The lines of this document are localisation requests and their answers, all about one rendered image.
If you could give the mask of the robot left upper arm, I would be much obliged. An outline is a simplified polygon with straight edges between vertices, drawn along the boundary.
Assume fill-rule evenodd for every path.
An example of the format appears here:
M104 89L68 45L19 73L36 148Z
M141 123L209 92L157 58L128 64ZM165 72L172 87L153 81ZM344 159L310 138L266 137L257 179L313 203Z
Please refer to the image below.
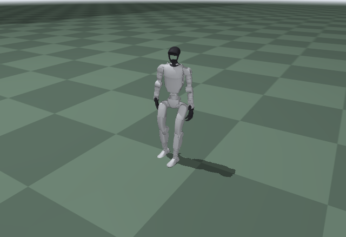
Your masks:
M192 70L191 70L191 68L183 67L183 73L184 73L184 75L186 76L185 79L186 79L186 83L187 83L187 86L185 87L185 91L186 91L187 93L191 93L191 86L192 86Z

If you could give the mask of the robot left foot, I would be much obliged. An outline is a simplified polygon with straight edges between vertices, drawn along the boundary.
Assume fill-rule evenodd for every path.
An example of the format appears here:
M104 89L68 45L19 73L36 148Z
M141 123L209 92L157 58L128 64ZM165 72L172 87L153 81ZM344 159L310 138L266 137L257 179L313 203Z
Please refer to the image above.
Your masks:
M171 159L171 161L167 163L167 167L173 167L178 161L179 157L177 157L177 159Z

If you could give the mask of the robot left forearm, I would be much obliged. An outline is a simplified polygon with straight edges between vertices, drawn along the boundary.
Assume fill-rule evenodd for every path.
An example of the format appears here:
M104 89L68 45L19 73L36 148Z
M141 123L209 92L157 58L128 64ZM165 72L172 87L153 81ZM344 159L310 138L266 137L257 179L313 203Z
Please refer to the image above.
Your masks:
M193 109L194 106L194 98L193 98L194 92L193 92L193 87L191 86L191 93L188 93L188 107L191 105L191 109Z

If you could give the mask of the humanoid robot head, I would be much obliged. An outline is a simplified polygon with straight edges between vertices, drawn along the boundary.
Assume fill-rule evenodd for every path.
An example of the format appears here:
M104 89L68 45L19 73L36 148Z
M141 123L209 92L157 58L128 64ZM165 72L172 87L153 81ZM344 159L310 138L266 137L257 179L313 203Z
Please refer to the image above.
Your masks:
M179 57L179 55L180 55L180 53L181 53L181 51L180 51L180 49L178 48L178 47L171 47L170 49L169 49L169 51L168 51L168 56L169 56L169 60L170 60L170 62L172 63L172 64L170 64L170 66L172 66L172 67L176 67L176 66L178 66L178 65L176 65L178 62L177 62L177 60L178 60L178 57ZM170 55L174 55L174 56L177 56L177 59L175 60L175 59L170 59ZM180 65L180 64L179 64Z

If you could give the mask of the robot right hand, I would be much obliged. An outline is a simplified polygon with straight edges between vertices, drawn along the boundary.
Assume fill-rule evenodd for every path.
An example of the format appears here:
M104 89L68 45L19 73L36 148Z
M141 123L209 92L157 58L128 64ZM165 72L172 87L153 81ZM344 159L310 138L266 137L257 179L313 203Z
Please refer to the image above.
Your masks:
M154 98L154 101L155 101L155 105L156 105L156 108L158 109L158 106L159 106L159 103L158 103L158 100L156 97Z

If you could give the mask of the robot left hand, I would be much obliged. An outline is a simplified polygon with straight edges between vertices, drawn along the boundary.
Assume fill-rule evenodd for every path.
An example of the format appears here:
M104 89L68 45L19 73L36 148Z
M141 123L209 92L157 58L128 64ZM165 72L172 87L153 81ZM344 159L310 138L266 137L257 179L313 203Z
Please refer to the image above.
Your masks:
M192 118L193 118L193 114L194 114L193 110L194 110L194 108L193 108L193 109L191 109L191 105L189 105L188 110L189 110L188 116L185 118L185 119L187 119L187 118L188 118L188 119L187 119L187 120L185 120L185 121L189 121L190 119L192 119Z

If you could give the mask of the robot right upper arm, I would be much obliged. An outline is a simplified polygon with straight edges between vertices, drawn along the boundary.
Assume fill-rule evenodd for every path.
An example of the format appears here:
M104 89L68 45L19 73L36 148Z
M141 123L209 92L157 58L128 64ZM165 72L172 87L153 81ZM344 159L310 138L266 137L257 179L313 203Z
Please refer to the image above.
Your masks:
M161 87L162 86L162 78L163 78L163 69L164 69L165 64L161 64L158 68L157 68L157 81L155 83L156 87Z

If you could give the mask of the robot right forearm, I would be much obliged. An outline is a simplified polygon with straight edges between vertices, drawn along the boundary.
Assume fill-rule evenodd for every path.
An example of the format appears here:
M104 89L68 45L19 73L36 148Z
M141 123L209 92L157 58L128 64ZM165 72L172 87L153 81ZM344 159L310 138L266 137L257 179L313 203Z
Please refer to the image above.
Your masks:
M161 88L155 86L154 98L156 97L157 99L159 99L160 89Z

